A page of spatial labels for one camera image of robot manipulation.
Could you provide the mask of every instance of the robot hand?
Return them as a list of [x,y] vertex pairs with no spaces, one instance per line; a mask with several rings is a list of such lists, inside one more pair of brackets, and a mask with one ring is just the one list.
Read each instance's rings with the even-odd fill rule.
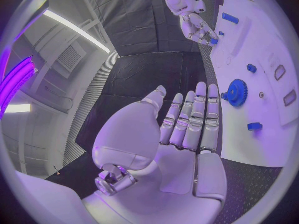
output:
[[[204,126],[206,102],[206,84],[199,82],[196,91],[189,91],[183,107],[183,96],[178,93],[160,128],[160,144],[172,144],[178,148],[196,151],[200,134]],[[208,105],[205,128],[200,150],[215,152],[219,129],[218,88],[211,84],[208,88]]]
[[[206,11],[205,4],[202,0],[165,1],[172,13],[180,16],[180,26],[187,39],[209,46],[215,46],[215,44],[217,44],[218,36],[216,33],[196,14]],[[205,34],[210,35],[210,42],[202,39]]]

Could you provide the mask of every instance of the fluorescent light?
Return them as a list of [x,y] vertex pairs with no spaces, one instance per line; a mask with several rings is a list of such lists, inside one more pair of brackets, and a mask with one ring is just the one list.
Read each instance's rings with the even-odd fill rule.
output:
[[78,32],[80,35],[84,36],[86,39],[90,40],[92,43],[94,43],[95,45],[97,45],[98,47],[100,47],[101,49],[103,49],[104,51],[106,51],[107,53],[110,52],[110,50],[104,46],[102,43],[100,43],[99,41],[97,41],[95,38],[93,38],[91,35],[87,34],[85,31],[83,31],[81,28],[77,27],[76,25],[72,24],[71,22],[69,22],[68,20],[64,19],[63,17],[53,13],[52,11],[46,10],[44,12],[44,14],[60,23],[62,23],[63,25],[71,28],[72,30],[74,30],[75,32]]
[[30,112],[31,104],[8,105],[5,113]]

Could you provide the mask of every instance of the air vent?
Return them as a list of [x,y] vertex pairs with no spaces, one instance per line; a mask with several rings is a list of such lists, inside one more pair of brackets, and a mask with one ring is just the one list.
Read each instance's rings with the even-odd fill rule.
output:
[[75,41],[60,54],[57,61],[69,72],[72,72],[85,55],[86,52]]

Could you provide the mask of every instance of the black acoustic panel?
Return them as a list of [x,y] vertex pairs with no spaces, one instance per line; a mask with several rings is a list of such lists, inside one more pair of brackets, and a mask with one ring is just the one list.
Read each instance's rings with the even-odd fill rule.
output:
[[100,95],[85,119],[76,143],[91,153],[98,132],[106,121],[121,108],[140,100],[141,98]]
[[73,189],[80,198],[85,198],[97,190],[95,178],[100,169],[93,163],[92,156],[88,153],[69,163],[61,170],[60,174],[54,173],[46,180]]
[[268,191],[282,168],[260,167],[222,159],[227,196],[215,224],[230,224],[252,208]]
[[198,82],[207,84],[204,65],[200,53],[183,52],[180,92],[185,97],[188,91],[195,91]]
[[182,60],[183,54],[178,52],[120,57],[109,74],[102,94],[144,98],[163,85],[167,91],[165,100],[171,101],[180,90]]

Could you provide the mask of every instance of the cable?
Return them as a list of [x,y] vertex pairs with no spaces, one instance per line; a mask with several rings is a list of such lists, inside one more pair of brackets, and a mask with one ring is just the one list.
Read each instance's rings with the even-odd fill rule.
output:
[[52,90],[51,90],[49,87],[47,87],[47,86],[45,86],[45,89],[48,90],[48,91],[50,91],[51,93],[53,93],[53,94],[59,96],[59,97],[69,99],[69,100],[71,101],[71,104],[72,104],[71,108],[73,108],[74,103],[73,103],[73,99],[72,99],[72,98],[69,98],[69,97],[66,97],[66,96],[61,96],[61,95],[57,94],[55,91],[52,91]]

